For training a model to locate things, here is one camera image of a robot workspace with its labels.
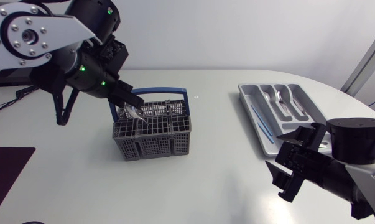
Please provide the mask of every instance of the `dish rack basket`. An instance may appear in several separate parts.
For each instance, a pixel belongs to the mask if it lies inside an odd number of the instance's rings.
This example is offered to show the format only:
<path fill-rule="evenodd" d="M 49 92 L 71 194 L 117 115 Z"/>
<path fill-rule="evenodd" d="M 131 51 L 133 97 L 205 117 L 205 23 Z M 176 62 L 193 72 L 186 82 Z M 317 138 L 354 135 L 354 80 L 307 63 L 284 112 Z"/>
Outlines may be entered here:
<path fill-rule="evenodd" d="M 146 122 L 133 118 L 125 109 L 116 110 L 110 103 L 114 120 L 113 139 L 125 161 L 181 156 L 189 153 L 190 108 L 187 91 L 184 88 L 156 87 L 132 90 L 133 94 L 175 93 L 182 94 L 182 100 L 164 100 L 144 103 L 142 114 Z"/>

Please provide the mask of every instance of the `basket handle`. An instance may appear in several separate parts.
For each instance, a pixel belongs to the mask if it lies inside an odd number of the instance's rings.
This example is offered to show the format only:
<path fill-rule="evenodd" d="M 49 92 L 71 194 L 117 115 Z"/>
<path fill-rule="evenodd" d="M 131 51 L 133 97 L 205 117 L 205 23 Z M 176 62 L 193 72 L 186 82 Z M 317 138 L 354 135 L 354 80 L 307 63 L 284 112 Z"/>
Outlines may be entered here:
<path fill-rule="evenodd" d="M 186 105 L 186 115 L 190 115 L 190 107 L 188 106 L 188 97 L 187 97 L 187 90 L 185 88 L 174 88 L 174 87 L 153 87 L 153 88 L 138 88 L 132 90 L 133 94 L 140 95 L 140 94 L 149 94 L 149 93 L 174 93 L 174 94 L 182 94 L 183 99 L 185 100 Z M 109 103 L 111 116 L 113 117 L 114 122 L 117 122 L 117 110 L 115 105 Z"/>

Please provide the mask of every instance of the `white table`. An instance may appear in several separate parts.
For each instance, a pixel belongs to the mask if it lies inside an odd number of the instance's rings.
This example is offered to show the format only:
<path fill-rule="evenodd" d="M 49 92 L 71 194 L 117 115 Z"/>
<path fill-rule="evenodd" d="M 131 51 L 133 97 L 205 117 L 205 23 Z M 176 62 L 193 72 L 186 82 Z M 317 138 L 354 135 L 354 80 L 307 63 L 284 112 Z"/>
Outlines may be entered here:
<path fill-rule="evenodd" d="M 358 100 L 263 70 L 125 70 L 121 79 L 135 88 L 187 89 L 190 154 L 124 162 L 111 139 L 107 100 L 81 93 L 68 124 L 57 126 L 52 96 L 38 90 L 0 112 L 0 146 L 37 149 L 0 207 L 0 224 L 375 222 L 373 216 L 356 221 L 348 202 L 310 182 L 293 203 L 283 201 L 264 162 L 274 159 L 263 155 L 237 85 L 298 83 L 327 119 L 375 118 Z M 0 103 L 16 89 L 0 89 Z"/>

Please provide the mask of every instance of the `white wall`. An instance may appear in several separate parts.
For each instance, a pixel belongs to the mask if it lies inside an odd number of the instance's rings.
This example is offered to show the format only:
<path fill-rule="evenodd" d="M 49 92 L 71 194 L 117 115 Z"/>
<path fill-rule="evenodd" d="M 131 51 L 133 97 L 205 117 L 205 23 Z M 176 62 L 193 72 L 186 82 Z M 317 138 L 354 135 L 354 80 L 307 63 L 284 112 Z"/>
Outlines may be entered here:
<path fill-rule="evenodd" d="M 340 88 L 375 38 L 375 0 L 114 2 L 124 69 L 258 68 Z"/>

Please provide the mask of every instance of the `silver cutlery tray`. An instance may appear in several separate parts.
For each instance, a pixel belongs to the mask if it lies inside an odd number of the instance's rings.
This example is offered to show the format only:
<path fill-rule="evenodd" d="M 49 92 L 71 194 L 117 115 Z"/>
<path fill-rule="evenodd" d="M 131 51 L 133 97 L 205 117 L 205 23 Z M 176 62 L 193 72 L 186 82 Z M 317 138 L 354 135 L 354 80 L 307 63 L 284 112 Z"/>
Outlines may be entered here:
<path fill-rule="evenodd" d="M 299 126 L 311 127 L 310 124 L 313 122 L 326 124 L 326 118 L 322 111 L 298 84 L 239 84 L 238 88 L 240 100 L 243 102 L 256 130 L 264 154 L 267 156 L 276 156 L 278 154 L 283 141 L 277 139 L 277 136 L 294 131 Z M 278 94 L 282 99 L 281 103 L 277 96 Z M 264 127 L 252 107 L 256 109 L 263 122 L 271 130 L 271 138 L 274 143 L 271 143 L 265 135 L 266 129 L 262 130 L 259 126 Z M 330 133 L 327 132 L 318 151 L 329 154 L 331 149 Z"/>

